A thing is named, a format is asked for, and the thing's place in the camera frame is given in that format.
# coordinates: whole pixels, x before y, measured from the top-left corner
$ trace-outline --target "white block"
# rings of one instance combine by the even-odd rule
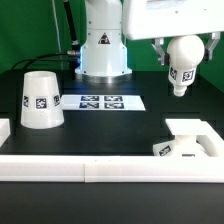
[[[224,30],[223,0],[124,0],[123,32],[132,40]]]
[[[9,119],[0,119],[0,147],[10,135]]]

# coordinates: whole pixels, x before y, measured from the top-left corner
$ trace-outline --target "robot logo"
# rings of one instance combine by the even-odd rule
[[[170,76],[176,80],[177,77],[177,71],[175,69],[173,69],[172,67],[170,67]]]
[[[110,44],[110,41],[109,41],[106,33],[103,34],[103,36],[101,37],[98,44]]]
[[[187,82],[189,80],[192,80],[194,76],[194,70],[184,72],[182,82]]]

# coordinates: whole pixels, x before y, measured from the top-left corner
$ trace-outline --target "cable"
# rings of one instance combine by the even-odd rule
[[[69,0],[64,0],[64,8],[65,8],[70,36],[72,40],[72,50],[80,50],[80,45],[76,36],[75,25],[73,22],[72,11],[71,11]]]
[[[67,55],[67,53],[54,53],[54,54],[44,54],[41,56],[38,56],[34,59],[32,59],[31,61],[29,61],[27,64],[24,65],[23,69],[27,69],[31,64],[33,64],[35,61],[38,61],[39,59],[43,59],[43,58],[48,58],[48,57],[56,57],[56,56],[62,56],[62,55]]]
[[[23,62],[25,62],[25,61],[33,61],[33,63],[34,63],[34,59],[21,60],[21,61],[17,62],[17,63],[12,67],[12,70],[15,69],[17,65],[19,65],[19,64],[21,64],[21,63],[23,63]],[[42,59],[42,58],[40,58],[40,59],[36,59],[35,62],[36,62],[36,61],[67,62],[67,63],[72,62],[72,60],[66,60],[66,59]]]
[[[55,28],[56,28],[56,34],[57,34],[57,42],[58,42],[58,50],[61,52],[61,38],[60,38],[60,31],[58,27],[58,18],[56,13],[56,7],[55,7],[55,1],[52,0],[52,9],[54,14],[54,22],[55,22]]]

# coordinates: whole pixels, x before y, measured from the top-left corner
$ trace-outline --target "white panel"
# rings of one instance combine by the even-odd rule
[[[10,135],[9,119],[0,119],[0,147]]]
[[[222,182],[222,158],[0,156],[0,181]]]
[[[123,32],[150,39],[224,31],[223,0],[124,0]]]

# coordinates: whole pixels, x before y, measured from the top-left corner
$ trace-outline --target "small white box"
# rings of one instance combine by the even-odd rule
[[[0,147],[10,135],[9,119],[0,119]]]

